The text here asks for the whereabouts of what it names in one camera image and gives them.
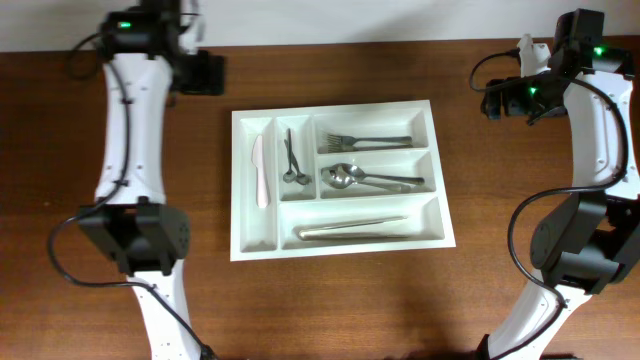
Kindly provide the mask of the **pink plastic knife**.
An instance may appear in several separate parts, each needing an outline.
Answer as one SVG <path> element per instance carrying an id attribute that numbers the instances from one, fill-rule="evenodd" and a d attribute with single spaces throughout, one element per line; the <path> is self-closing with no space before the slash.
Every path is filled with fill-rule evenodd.
<path id="1" fill-rule="evenodd" d="M 252 148 L 251 161 L 256 168 L 256 204 L 259 208 L 266 208 L 270 204 L 268 180 L 264 160 L 264 138 L 258 135 Z"/>

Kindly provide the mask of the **steel kitchen tongs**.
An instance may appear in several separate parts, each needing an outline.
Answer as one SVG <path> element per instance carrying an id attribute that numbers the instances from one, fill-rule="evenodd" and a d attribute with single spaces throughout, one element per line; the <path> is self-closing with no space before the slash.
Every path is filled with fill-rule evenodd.
<path id="1" fill-rule="evenodd" d="M 385 224 L 395 224 L 406 220 L 406 217 L 395 216 L 343 223 L 324 224 L 316 227 L 300 228 L 296 235 L 302 241 L 338 241 L 366 240 L 385 238 L 406 238 L 403 234 L 393 234 L 378 230 Z"/>

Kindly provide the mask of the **small steel teaspoon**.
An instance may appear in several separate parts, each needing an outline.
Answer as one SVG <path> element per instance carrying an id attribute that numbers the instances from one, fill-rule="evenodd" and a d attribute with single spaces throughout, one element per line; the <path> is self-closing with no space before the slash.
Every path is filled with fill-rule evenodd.
<path id="1" fill-rule="evenodd" d="M 292 160 L 293 160 L 293 169 L 296 172 L 296 182 L 302 186 L 306 186 L 312 183 L 312 178 L 310 175 L 307 175 L 305 173 L 303 173 L 300 168 L 299 168 L 299 164 L 297 162 L 297 158 L 295 157 L 294 153 L 293 153 L 293 149 L 292 149 Z"/>
<path id="2" fill-rule="evenodd" d="M 283 174 L 283 181 L 285 183 L 292 183 L 292 182 L 294 182 L 296 180 L 297 175 L 296 175 L 296 172 L 293 169 L 292 148 L 291 148 L 291 130 L 290 129 L 286 130 L 286 137 L 284 139 L 284 144 L 285 144 L 285 147 L 286 147 L 288 169 Z"/>

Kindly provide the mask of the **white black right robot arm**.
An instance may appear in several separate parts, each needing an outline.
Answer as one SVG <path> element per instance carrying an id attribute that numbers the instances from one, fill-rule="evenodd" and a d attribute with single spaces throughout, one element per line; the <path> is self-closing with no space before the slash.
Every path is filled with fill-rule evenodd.
<path id="1" fill-rule="evenodd" d="M 527 284 L 507 319 L 485 335 L 479 359 L 540 359 L 564 322 L 639 260 L 639 167 L 630 102 L 632 54 L 603 40 L 604 14 L 577 9 L 561 15 L 551 44 L 529 35 L 509 56 L 516 77 L 481 88 L 482 113 L 492 120 L 523 116 L 529 124 L 567 116 L 573 176 L 560 204 L 537 225 Z"/>

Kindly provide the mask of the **steel fork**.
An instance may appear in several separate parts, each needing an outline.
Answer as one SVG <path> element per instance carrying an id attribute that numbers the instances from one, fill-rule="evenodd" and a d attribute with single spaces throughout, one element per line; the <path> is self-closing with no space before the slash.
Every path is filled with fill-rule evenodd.
<path id="1" fill-rule="evenodd" d="M 358 142 L 380 142 L 380 143 L 397 143 L 402 145 L 411 145 L 411 136 L 401 137 L 353 137 L 346 135 L 325 134 L 324 139 L 328 144 L 349 145 L 353 146 Z"/>
<path id="2" fill-rule="evenodd" d="M 360 151 L 410 149 L 412 145 L 387 145 L 387 146 L 355 146 L 355 145 L 323 145 L 317 149 L 318 154 L 346 153 Z"/>

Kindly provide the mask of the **large steel spoon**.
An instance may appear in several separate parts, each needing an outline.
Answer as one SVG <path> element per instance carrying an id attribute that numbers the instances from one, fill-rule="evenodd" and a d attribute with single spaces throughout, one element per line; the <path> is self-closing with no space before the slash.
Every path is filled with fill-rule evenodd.
<path id="1" fill-rule="evenodd" d="M 325 184 L 338 190 L 346 189 L 351 185 L 364 185 L 368 187 L 383 189 L 393 193 L 409 193 L 411 191 L 411 188 L 408 185 L 379 184 L 366 181 L 358 182 L 353 176 L 347 175 L 342 171 L 333 170 L 331 168 L 322 168 L 320 174 Z"/>
<path id="2" fill-rule="evenodd" d="M 402 177 L 402 176 L 390 176 L 390 175 L 377 175 L 366 173 L 361 167 L 353 164 L 340 163 L 340 168 L 345 170 L 347 174 L 352 175 L 356 179 L 375 178 L 389 181 L 396 181 L 411 185 L 423 185 L 425 179 L 422 177 Z"/>

